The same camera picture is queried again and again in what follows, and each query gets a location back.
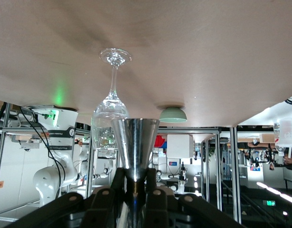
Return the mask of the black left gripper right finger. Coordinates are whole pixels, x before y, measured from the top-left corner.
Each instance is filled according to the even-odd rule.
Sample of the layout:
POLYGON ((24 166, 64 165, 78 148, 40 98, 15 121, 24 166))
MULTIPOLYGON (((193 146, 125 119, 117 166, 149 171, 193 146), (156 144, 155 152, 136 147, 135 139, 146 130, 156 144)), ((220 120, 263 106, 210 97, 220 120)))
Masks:
POLYGON ((145 227, 147 228, 242 228, 228 215, 195 194, 178 199, 168 188, 157 187, 156 171, 146 176, 145 227))

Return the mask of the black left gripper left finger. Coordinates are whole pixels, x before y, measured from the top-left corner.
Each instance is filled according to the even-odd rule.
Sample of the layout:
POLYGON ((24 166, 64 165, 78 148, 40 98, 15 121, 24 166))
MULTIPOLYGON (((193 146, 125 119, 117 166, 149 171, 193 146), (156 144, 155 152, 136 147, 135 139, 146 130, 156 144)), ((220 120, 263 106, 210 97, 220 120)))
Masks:
POLYGON ((71 192, 7 225, 8 228, 114 228, 117 194, 124 184, 118 168, 110 187, 99 187, 86 199, 71 192))

